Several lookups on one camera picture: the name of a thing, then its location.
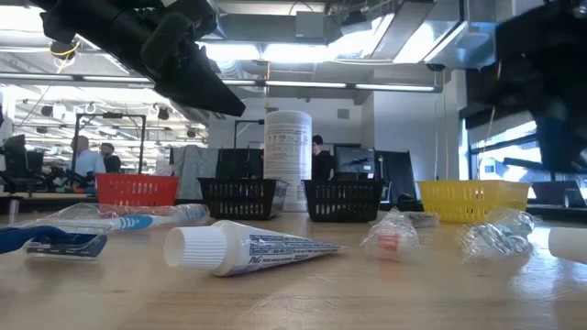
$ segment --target white bottle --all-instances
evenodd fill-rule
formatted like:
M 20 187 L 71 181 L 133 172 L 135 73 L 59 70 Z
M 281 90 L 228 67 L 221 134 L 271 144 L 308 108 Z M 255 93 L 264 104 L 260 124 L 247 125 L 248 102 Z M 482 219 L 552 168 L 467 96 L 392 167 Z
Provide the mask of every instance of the white bottle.
M 267 114 L 263 178 L 290 184 L 284 211 L 306 211 L 302 180 L 312 179 L 312 117 L 309 114 L 289 110 Z
M 339 252 L 340 246 L 222 220 L 211 226 L 178 227 L 165 238 L 171 267 L 210 269 L 229 276 Z

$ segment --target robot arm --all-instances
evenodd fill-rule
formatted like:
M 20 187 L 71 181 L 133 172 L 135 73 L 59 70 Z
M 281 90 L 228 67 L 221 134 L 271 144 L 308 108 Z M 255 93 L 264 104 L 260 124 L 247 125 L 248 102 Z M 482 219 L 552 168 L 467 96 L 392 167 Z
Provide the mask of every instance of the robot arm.
M 181 105 L 241 116 L 245 105 L 210 68 L 195 42 L 216 28 L 205 0 L 31 0 L 45 35 L 69 44 L 76 34 L 155 82 L 155 91 Z
M 532 113 L 541 170 L 587 172 L 587 1 L 547 2 L 501 24 L 495 42 L 487 103 Z

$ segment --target plastic basket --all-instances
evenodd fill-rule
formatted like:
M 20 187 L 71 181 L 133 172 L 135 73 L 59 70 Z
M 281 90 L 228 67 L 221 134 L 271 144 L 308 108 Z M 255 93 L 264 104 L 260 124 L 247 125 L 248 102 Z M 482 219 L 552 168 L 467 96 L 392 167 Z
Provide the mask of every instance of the plastic basket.
M 95 176 L 98 203 L 127 206 L 173 206 L 179 177 L 106 174 Z
M 269 220 L 283 210 L 289 183 L 273 179 L 198 178 L 215 219 Z
M 315 222 L 368 222 L 377 218 L 383 182 L 304 180 L 310 219 Z
M 441 221 L 475 223 L 497 207 L 525 211 L 529 183 L 509 181 L 421 181 L 418 183 L 426 212 Z

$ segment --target toothpaste tube cap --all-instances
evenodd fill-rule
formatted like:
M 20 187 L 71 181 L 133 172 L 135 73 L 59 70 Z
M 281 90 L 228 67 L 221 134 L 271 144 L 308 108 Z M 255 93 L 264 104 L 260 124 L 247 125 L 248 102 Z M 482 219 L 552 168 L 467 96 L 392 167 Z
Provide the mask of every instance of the toothpaste tube cap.
M 163 256 L 170 267 L 215 269 L 226 253 L 227 238 L 214 226 L 174 228 L 163 245 Z

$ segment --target man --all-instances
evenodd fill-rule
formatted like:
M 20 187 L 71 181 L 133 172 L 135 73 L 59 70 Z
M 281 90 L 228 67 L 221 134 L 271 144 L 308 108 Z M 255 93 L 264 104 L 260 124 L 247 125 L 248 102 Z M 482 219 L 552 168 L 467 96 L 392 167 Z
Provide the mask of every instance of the man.
M 100 154 L 104 157 L 104 165 L 106 166 L 106 173 L 120 173 L 120 158 L 114 156 L 114 146 L 112 143 L 103 143 L 100 146 Z
M 319 135 L 312 137 L 312 180 L 330 180 L 334 169 L 334 157 L 322 150 L 324 140 Z
M 75 152 L 77 157 L 75 161 L 75 172 L 83 177 L 88 175 L 88 172 L 93 173 L 105 173 L 106 168 L 104 160 L 99 153 L 90 150 L 90 141 L 87 137 L 77 137 L 77 150 Z

